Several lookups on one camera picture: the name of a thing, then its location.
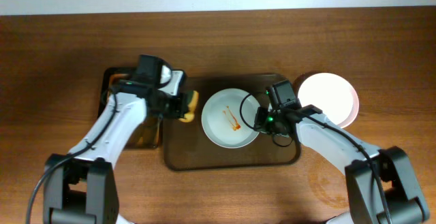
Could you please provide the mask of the yellow green scrub sponge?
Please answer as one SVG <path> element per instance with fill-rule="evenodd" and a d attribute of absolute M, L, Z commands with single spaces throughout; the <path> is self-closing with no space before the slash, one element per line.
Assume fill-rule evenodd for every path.
<path fill-rule="evenodd" d="M 190 123 L 195 118 L 195 111 L 198 105 L 199 93 L 197 91 L 187 91 L 182 96 L 181 117 L 183 123 Z"/>

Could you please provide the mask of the pale green plate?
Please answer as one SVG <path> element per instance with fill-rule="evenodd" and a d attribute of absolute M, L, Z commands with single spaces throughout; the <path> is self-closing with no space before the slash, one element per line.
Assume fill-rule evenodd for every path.
<path fill-rule="evenodd" d="M 253 130 L 260 104 L 247 91 L 223 89 L 202 109 L 202 128 L 209 140 L 223 148 L 242 148 L 259 135 Z"/>

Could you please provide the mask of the white plate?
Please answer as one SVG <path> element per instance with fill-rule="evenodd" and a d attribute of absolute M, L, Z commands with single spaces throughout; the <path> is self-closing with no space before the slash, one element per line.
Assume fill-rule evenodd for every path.
<path fill-rule="evenodd" d="M 348 88 L 355 88 L 343 77 L 317 73 L 306 78 L 298 88 L 302 106 L 314 105 L 336 125 L 343 120 L 342 100 Z"/>

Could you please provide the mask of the pink plate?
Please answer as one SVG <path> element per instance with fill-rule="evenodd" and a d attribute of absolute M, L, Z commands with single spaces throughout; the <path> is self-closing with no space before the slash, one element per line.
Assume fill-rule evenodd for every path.
<path fill-rule="evenodd" d="M 338 124 L 341 128 L 351 125 L 359 113 L 360 102 L 357 92 L 351 87 L 347 89 L 342 100 L 343 120 Z"/>

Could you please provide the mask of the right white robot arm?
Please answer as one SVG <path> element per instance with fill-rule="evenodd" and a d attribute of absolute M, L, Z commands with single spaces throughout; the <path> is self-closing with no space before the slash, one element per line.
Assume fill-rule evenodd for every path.
<path fill-rule="evenodd" d="M 319 108 L 301 106 L 287 80 L 266 87 L 265 94 L 271 107 L 258 108 L 254 130 L 313 149 L 345 176 L 349 210 L 329 223 L 429 220 L 429 206 L 403 149 L 368 144 L 335 125 Z"/>

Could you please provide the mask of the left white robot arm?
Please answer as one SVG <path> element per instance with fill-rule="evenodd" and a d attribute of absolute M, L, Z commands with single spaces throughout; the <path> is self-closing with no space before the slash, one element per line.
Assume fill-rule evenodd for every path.
<path fill-rule="evenodd" d="M 127 223 L 119 212 L 114 168 L 130 137 L 150 116 L 186 120 L 198 94 L 180 92 L 186 74 L 165 60 L 141 54 L 138 66 L 107 88 L 103 112 L 67 154 L 47 158 L 28 201 L 25 221 L 43 192 L 44 223 Z"/>

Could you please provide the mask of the small black water tray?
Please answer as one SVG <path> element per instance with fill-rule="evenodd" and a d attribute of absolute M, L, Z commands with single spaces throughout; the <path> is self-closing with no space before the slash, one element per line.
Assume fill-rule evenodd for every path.
<path fill-rule="evenodd" d="M 110 96 L 108 88 L 119 80 L 130 79 L 134 71 L 134 67 L 109 67 L 104 72 L 98 116 L 102 114 Z M 158 118 L 147 113 L 146 120 L 136 127 L 130 139 L 127 141 L 125 150 L 157 149 L 161 142 L 161 129 L 159 126 L 160 121 Z"/>

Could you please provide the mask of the large brown serving tray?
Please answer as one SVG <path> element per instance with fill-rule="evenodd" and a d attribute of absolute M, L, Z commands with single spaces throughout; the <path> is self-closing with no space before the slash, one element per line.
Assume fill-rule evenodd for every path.
<path fill-rule="evenodd" d="M 253 94 L 261 106 L 268 105 L 268 98 L 261 91 L 274 83 L 285 80 L 280 74 L 245 74 L 239 76 L 188 78 L 183 89 L 199 92 L 199 102 L 194 120 L 183 123 L 165 120 L 162 125 L 163 158 L 171 170 L 205 170 L 226 167 L 255 167 L 291 165 L 300 157 L 301 146 L 289 138 L 261 133 L 242 148 L 224 148 L 207 138 L 201 123 L 203 107 L 208 98 L 223 89 L 242 89 Z"/>

